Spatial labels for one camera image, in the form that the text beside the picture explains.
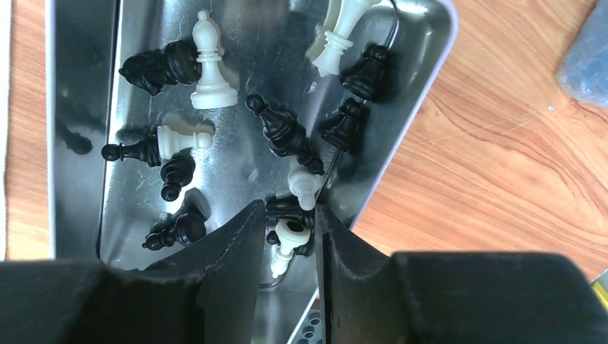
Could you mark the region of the black bishop in tin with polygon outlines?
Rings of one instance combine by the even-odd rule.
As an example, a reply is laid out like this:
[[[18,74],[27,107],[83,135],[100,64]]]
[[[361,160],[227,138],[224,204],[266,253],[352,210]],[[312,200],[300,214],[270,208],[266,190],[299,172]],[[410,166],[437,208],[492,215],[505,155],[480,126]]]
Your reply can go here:
[[[312,147],[305,128],[290,113],[273,110],[256,93],[246,96],[245,104],[262,121],[263,135],[275,156],[295,156],[309,173],[319,176],[325,173],[323,162]]]

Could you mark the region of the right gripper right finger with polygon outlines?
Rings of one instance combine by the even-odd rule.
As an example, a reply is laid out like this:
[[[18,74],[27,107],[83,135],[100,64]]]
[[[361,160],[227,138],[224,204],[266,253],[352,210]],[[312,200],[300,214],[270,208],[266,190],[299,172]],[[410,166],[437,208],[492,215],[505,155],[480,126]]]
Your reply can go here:
[[[607,311],[578,267],[543,252],[385,255],[315,210],[325,343],[605,343]]]

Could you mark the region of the metal tin box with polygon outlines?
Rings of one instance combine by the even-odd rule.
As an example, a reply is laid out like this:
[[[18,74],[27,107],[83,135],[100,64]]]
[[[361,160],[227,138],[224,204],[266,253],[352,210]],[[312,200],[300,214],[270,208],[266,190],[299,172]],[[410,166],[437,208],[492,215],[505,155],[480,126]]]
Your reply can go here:
[[[254,199],[296,203],[288,191],[295,158],[271,153],[262,121],[245,107],[257,93],[307,130],[323,159],[318,196],[353,226],[384,174],[457,36],[451,1],[381,1],[351,32],[341,59],[349,70],[372,44],[390,51],[386,77],[350,153],[320,136],[320,126],[350,97],[338,77],[320,77],[305,51],[325,29],[327,1],[49,1],[49,121],[54,128],[49,206],[54,255],[92,258],[121,269],[143,269],[170,255],[141,247],[152,221],[176,208],[160,196],[158,168],[111,163],[106,143],[140,140],[158,125],[213,126],[210,150],[195,152],[193,186],[206,199],[208,230]],[[221,71],[239,102],[195,110],[193,87],[167,86],[157,96],[118,74],[131,55],[190,35],[199,10],[219,25],[228,54]]]

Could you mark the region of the grey lego baseplate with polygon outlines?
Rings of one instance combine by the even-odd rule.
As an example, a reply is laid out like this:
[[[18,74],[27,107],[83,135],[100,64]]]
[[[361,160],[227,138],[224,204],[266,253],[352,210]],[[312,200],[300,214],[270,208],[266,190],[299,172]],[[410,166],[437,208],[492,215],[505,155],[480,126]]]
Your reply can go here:
[[[322,320],[319,309],[309,309],[288,343],[323,344]]]

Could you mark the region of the black knight in tin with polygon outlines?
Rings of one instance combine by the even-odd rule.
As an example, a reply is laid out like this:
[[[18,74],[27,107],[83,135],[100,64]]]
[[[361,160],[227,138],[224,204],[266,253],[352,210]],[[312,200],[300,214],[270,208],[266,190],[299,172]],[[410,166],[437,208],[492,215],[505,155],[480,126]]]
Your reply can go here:
[[[192,40],[169,42],[164,48],[135,54],[118,70],[126,80],[156,96],[166,85],[192,85],[201,77],[201,64]]]

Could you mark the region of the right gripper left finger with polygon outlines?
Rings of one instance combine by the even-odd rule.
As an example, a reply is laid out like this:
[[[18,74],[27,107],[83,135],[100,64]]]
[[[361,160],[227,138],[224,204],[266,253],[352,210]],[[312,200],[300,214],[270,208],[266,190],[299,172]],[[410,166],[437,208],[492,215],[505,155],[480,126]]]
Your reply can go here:
[[[3,343],[249,343],[265,205],[144,270],[95,260],[1,265]]]

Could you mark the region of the white bishop standing in tin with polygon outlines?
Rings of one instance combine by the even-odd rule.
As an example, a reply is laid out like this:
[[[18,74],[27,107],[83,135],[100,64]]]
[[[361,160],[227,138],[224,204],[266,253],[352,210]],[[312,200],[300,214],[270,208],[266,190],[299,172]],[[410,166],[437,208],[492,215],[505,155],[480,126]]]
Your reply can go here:
[[[222,58],[218,53],[218,30],[209,21],[208,11],[202,9],[197,13],[197,18],[192,38],[198,53],[196,61],[201,65],[201,77],[191,94],[191,104],[197,110],[236,105],[237,91],[224,79],[219,69]]]

